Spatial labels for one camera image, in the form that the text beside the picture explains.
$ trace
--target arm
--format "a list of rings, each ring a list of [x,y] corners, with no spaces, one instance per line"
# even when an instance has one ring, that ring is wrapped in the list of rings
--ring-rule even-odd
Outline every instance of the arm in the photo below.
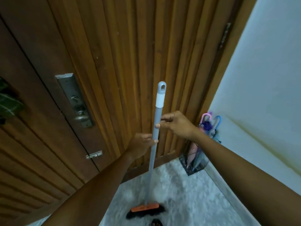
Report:
[[[160,128],[194,141],[261,225],[301,225],[301,196],[199,131],[181,112],[165,114]]]
[[[136,134],[117,160],[76,191],[43,226],[98,226],[128,167],[156,142],[157,140],[152,140],[152,134]]]

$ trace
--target broom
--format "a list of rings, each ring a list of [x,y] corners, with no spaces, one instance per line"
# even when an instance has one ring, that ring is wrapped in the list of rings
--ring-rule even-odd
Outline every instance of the broom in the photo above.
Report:
[[[157,98],[156,98],[155,119],[154,119],[154,124],[153,124],[153,140],[157,140],[158,136],[159,136],[159,129],[156,128],[155,125],[157,123],[159,123],[161,120],[162,109],[163,109],[164,98],[165,98],[165,91],[166,91],[166,83],[159,82]],[[151,147],[150,164],[149,164],[149,168],[148,168],[148,181],[147,181],[147,185],[146,185],[144,205],[140,205],[140,206],[131,208],[131,210],[126,215],[127,219],[132,219],[134,217],[141,218],[141,217],[144,217],[145,215],[154,216],[154,215],[158,215],[162,212],[165,212],[164,206],[160,205],[159,203],[148,204],[148,196],[149,196],[149,191],[150,191],[151,177],[152,177],[152,173],[153,173],[153,165],[155,162],[156,149],[157,149],[157,144],[155,144]]]

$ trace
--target tiled floor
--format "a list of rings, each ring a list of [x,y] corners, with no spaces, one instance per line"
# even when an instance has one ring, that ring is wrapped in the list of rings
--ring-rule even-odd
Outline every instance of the tiled floor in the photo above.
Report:
[[[145,182],[143,174],[121,184],[100,226],[148,226],[154,217],[125,219],[143,202]],[[151,199],[167,209],[157,217],[164,225],[245,225],[205,171],[188,177],[178,159],[154,170],[151,190]]]

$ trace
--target person's right hand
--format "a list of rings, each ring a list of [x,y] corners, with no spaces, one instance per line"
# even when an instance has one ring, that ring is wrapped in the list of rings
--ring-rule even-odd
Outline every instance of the person's right hand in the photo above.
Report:
[[[156,128],[169,129],[179,137],[190,140],[194,133],[198,131],[198,128],[194,126],[180,111],[162,115],[160,123],[156,124]]]

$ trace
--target metal plate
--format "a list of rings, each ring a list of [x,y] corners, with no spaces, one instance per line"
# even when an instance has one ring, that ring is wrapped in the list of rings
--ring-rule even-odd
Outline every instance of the metal plate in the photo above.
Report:
[[[86,115],[88,119],[78,121],[81,123],[82,127],[88,128],[93,125],[88,109],[85,105],[85,102],[82,98],[79,86],[77,85],[75,76],[73,73],[70,74],[61,74],[55,76],[64,91],[71,107],[75,113],[75,118],[79,115]]]

